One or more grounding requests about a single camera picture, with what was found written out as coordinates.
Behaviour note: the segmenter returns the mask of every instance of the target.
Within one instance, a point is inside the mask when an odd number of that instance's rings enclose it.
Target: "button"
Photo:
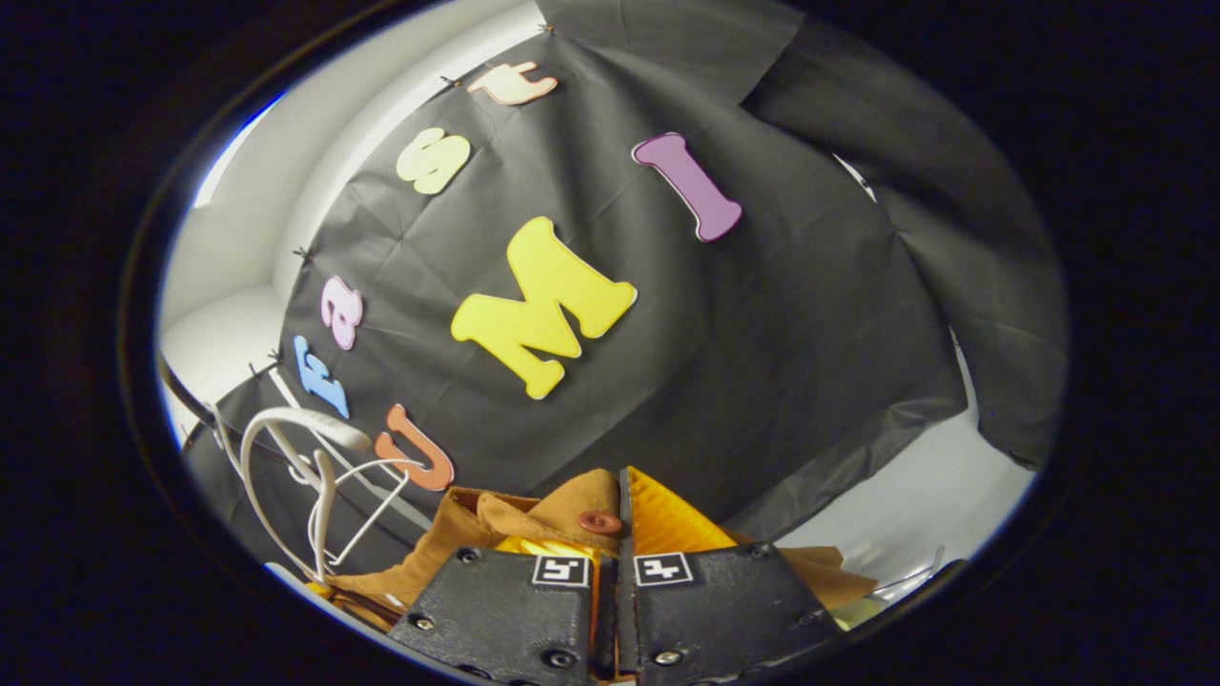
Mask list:
[[[576,518],[576,522],[581,525],[581,529],[600,536],[610,536],[622,531],[622,521],[619,518],[598,510],[581,513],[581,516]]]

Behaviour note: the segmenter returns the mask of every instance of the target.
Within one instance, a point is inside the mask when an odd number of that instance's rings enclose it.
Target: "screw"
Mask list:
[[[576,664],[576,655],[567,651],[550,651],[542,657],[543,662],[550,666],[567,669]]]
[[[483,677],[483,679],[490,679],[492,677],[490,674],[483,671],[482,669],[478,669],[477,666],[471,666],[468,664],[460,665],[458,669],[465,671],[466,674],[473,674],[475,676],[479,676],[479,677]]]
[[[671,664],[678,664],[682,662],[682,653],[677,651],[662,651],[653,657],[653,662],[661,666],[670,666]]]
[[[809,614],[799,616],[797,619],[797,624],[799,624],[802,626],[809,626],[810,624],[814,624],[815,621],[821,620],[822,616],[825,616],[825,615],[826,615],[826,610],[814,610],[814,612],[811,612]]]

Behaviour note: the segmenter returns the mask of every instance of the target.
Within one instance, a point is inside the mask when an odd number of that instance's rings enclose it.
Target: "clothing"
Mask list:
[[[838,624],[841,629],[850,631],[852,629],[855,629],[856,626],[860,626],[881,614],[886,607],[887,603],[882,599],[864,597],[836,608],[831,615],[834,618],[834,623]]]
[[[432,531],[383,516],[354,553],[400,560],[412,543],[444,548],[450,527],[486,536],[484,518],[528,529],[537,500],[498,493],[538,498],[628,464],[717,525],[775,538],[966,408],[950,326],[983,436],[1022,464],[1046,459],[1066,363],[1063,287],[1032,201],[960,112],[876,51],[776,4],[538,6],[554,33],[460,81],[534,62],[529,81],[558,85],[520,105],[445,89],[407,116],[337,198],[287,305],[279,370],[303,406],[337,413],[303,383],[316,388],[325,367],[354,426],[378,437],[401,404],[451,458],[450,491],[487,493],[458,503],[412,483],[403,499],[436,519]],[[470,153],[423,193],[398,162],[432,128],[460,135]],[[681,133],[742,208],[714,242],[695,237],[666,178],[632,159],[666,132]],[[638,292],[603,336],[580,337],[580,358],[561,356],[564,376],[542,400],[451,331],[473,295],[521,301],[508,248],[537,217],[598,273]],[[353,339],[337,339],[318,314],[334,277],[362,298]],[[296,337],[317,363],[312,376],[292,355]],[[244,426],[283,403],[268,386],[248,382],[221,409]],[[350,491],[356,510],[373,511],[377,498]],[[277,493],[295,509],[312,496],[288,481]],[[224,508],[242,504],[224,498]],[[238,535],[265,547],[250,521]],[[304,541],[304,522],[277,531]],[[436,564],[395,588],[417,593]],[[354,555],[345,569],[386,566]]]
[[[401,615],[460,547],[495,548],[508,537],[520,536],[533,541],[588,546],[598,553],[616,558],[616,537],[590,533],[580,526],[581,513],[588,510],[615,515],[619,513],[617,480],[606,470],[593,470],[577,476],[540,500],[450,488],[442,500],[432,529],[401,564],[375,574],[327,576],[326,581]],[[648,526],[681,527],[682,524],[682,520],[656,519]],[[637,522],[636,532],[648,535],[640,529],[640,522]],[[728,531],[723,531],[721,536],[723,543],[720,547],[753,542]],[[681,540],[678,536],[656,538]],[[864,597],[876,587],[871,579],[842,571],[839,566],[843,557],[837,548],[781,548],[780,552],[827,609]],[[386,596],[396,598],[401,607],[384,599]]]

